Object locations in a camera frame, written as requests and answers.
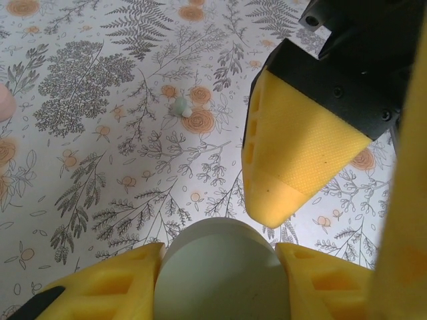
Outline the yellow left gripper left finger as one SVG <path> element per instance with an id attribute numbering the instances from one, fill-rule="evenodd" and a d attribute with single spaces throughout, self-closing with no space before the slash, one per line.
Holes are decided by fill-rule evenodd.
<path id="1" fill-rule="evenodd" d="M 154 320 L 163 243 L 126 251 L 46 286 L 0 320 Z"/>

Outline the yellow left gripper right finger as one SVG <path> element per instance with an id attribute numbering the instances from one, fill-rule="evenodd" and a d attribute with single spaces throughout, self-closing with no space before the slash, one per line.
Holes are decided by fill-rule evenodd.
<path id="1" fill-rule="evenodd" d="M 368 320 L 373 271 L 292 243 L 276 244 L 288 276 L 291 320 Z"/>

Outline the mint green earbud charging case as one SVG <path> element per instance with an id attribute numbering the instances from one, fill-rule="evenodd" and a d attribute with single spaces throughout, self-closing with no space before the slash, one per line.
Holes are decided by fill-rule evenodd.
<path id="1" fill-rule="evenodd" d="M 167 249 L 154 320 L 291 320 L 288 276 L 273 247 L 229 218 L 198 221 Z"/>

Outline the mint green wireless earbud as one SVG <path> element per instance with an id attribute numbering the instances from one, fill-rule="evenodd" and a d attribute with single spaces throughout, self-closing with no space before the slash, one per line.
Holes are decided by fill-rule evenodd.
<path id="1" fill-rule="evenodd" d="M 190 118 L 192 115 L 191 107 L 184 97 L 177 97 L 171 104 L 171 112 L 178 117 Z"/>

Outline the pink earbud charging case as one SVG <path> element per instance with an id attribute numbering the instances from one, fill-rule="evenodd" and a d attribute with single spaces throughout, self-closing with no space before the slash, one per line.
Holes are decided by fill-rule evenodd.
<path id="1" fill-rule="evenodd" d="M 17 104 L 10 90 L 0 83 L 0 122 L 10 119 L 16 112 Z"/>

